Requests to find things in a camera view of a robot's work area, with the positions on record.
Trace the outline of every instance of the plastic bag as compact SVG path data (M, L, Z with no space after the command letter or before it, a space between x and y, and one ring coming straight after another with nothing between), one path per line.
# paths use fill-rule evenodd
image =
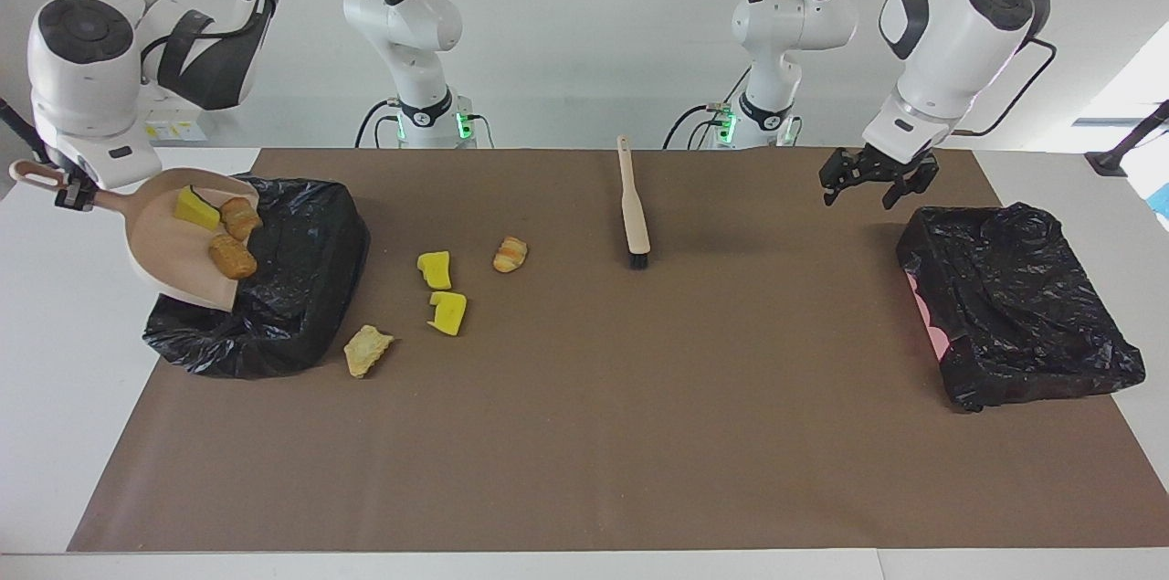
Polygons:
M928 325L945 333L942 381L963 409L1144 381L1140 351L1125 341L1046 210L1023 202L922 208L897 255Z
M205 377L283 377L320 362L348 309L369 247L353 198L334 181L250 175L264 226L248 248L258 269L230 313L159 296L143 339Z

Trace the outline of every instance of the table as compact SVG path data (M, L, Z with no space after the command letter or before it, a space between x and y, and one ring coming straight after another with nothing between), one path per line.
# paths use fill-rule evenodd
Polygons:
M244 171L255 151L164 151L166 165ZM1005 202L1052 210L1126 337L1142 348L1149 380L1116 396L1162 482L1169 477L1169 346L1156 311L1156 289L1169 285L1169 237L1123 181L1094 177L1079 157L981 152L978 160ZM139 332L153 295L122 257L117 215L51 208L36 189L18 187L0 202L0 276L7 288L0 387L0 572L14 576L200 573L317 576L773 576L826 578L1119 578L1153 576L1169 565L1154 551L762 551L551 554L279 554L60 557L117 443L153 366ZM28 297L19 299L15 296ZM101 309L101 317L94 317ZM67 360L99 358L81 366ZM35 367L28 359L42 359Z

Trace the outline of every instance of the croissant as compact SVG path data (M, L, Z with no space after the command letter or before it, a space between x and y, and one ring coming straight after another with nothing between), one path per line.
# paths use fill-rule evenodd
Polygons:
M527 258L527 244L523 240L509 235L499 244L499 250L496 251L496 260L491 267L498 272L507 274L516 271L525 258Z
M242 196L230 198L223 202L220 206L220 214L223 216L223 227L240 242L247 240L253 229L264 226L251 202Z

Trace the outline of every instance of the food scrap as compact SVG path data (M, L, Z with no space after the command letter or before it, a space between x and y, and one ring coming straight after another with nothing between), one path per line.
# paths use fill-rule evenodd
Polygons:
M434 322L427 322L447 336L458 336L458 327L466 313L466 297L457 292L430 294L430 305L435 306Z
M233 281L256 272L256 258L242 242L230 235L219 234L213 237L207 251L219 271Z
M188 185L179 189L179 199L174 202L174 218L205 227L207 230L215 230L220 222L220 210L203 201L195 188Z
M419 256L419 270L430 290L450 290L450 251Z
M499 250L496 251L496 260L492 261L491 267L496 269L497 272L513 272L527 258L527 244L517 237L507 236L499 244Z
M242 196L230 198L223 202L220 206L220 214L223 216L223 227L228 234L241 242L251 235L251 230L264 226L251 202Z
M345 344L345 360L350 366L350 374L355 379L364 378L393 341L393 336L386 336L373 326L364 325Z

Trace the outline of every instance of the sponge piece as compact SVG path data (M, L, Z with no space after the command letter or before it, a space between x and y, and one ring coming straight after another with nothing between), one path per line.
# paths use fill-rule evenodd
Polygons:
M434 322L427 322L447 336L458 336L458 327L466 315L466 297L457 292L430 294L430 305L435 306Z
M450 290L450 251L419 256L419 270L430 290Z
M203 201L189 185L179 189L179 199L174 203L174 218L205 227L207 230L215 230L220 221L219 210Z

